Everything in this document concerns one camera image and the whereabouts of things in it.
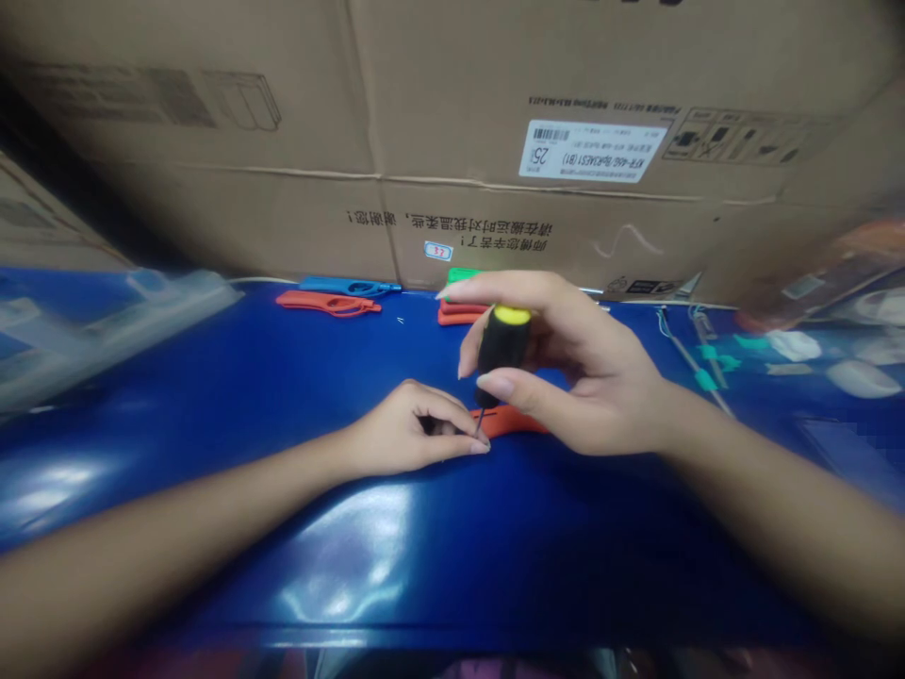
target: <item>shipping label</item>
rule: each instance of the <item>shipping label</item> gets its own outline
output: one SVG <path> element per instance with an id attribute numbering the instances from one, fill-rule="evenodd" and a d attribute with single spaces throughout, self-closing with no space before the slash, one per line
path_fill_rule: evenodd
<path id="1" fill-rule="evenodd" d="M 533 120 L 519 176 L 636 184 L 667 127 Z"/>

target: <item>barcode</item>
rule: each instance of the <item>barcode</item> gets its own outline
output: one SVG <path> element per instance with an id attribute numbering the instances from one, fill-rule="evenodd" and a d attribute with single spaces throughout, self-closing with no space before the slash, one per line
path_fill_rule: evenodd
<path id="1" fill-rule="evenodd" d="M 568 139 L 568 130 L 552 130 L 539 127 L 535 130 L 535 139 L 544 141 L 565 141 Z"/>

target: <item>screwdriver handle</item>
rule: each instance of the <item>screwdriver handle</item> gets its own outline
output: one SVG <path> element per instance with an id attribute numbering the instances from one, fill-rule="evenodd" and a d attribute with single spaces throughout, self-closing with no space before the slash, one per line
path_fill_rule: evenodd
<path id="1" fill-rule="evenodd" d="M 478 374 L 489 373 L 497 368 L 519 368 L 525 358 L 530 336 L 531 311 L 511 306 L 494 306 L 478 349 Z M 474 400 L 482 408 L 500 404 L 500 399 L 480 388 L 475 388 Z"/>

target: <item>orange plastic part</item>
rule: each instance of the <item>orange plastic part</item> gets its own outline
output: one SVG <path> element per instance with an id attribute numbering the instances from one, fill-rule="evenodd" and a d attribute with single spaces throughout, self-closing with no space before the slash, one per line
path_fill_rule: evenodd
<path id="1" fill-rule="evenodd" d="M 283 308 L 306 308 L 324 311 L 337 318 L 360 316 L 368 311 L 379 312 L 380 305 L 364 297 L 346 297 L 329 292 L 311 292 L 309 290 L 289 290 L 276 298 L 276 303 Z"/>
<path id="2" fill-rule="evenodd" d="M 440 325 L 472 325 L 481 318 L 481 314 L 445 314 L 442 309 L 436 312 L 436 321 Z"/>
<path id="3" fill-rule="evenodd" d="M 471 417 L 474 418 L 475 424 L 481 416 L 481 409 L 472 410 Z M 549 434 L 550 430 L 543 424 L 528 417 L 522 412 L 516 410 L 513 406 L 497 406 L 488 408 L 484 413 L 484 421 L 481 422 L 481 428 L 487 434 L 488 439 L 495 439 L 497 436 L 505 436 L 519 431 L 530 431 L 538 434 Z"/>
<path id="4" fill-rule="evenodd" d="M 455 314 L 483 314 L 490 307 L 487 305 L 461 305 L 456 304 L 454 302 L 447 302 L 446 300 L 440 300 L 440 311 L 443 312 L 445 316 L 452 316 Z"/>
<path id="5" fill-rule="evenodd" d="M 472 325 L 489 308 L 484 305 L 460 305 L 440 300 L 436 320 L 440 325 Z"/>

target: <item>blue workbench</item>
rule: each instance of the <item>blue workbench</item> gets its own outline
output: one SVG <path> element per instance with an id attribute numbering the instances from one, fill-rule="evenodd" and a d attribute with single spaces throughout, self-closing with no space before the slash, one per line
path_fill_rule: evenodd
<path id="1" fill-rule="evenodd" d="M 466 328 L 440 327 L 431 295 L 388 296 L 381 314 L 337 320 L 277 306 L 280 286 L 248 290 L 61 407 L 0 429 L 0 550 L 337 429 L 406 377 L 472 403 L 473 380 L 455 377 Z M 693 345 L 679 309 L 670 322 Z M 664 376 L 693 385 L 655 307 L 612 313 Z M 711 316 L 732 331 L 728 312 Z M 844 412 L 882 428 L 901 407 L 857 401 L 818 376 L 730 379 L 743 422 L 817 460 L 796 415 Z M 157 633 L 188 645 L 488 650 L 820 639 L 658 457 L 579 457 L 538 434 L 335 490 Z"/>

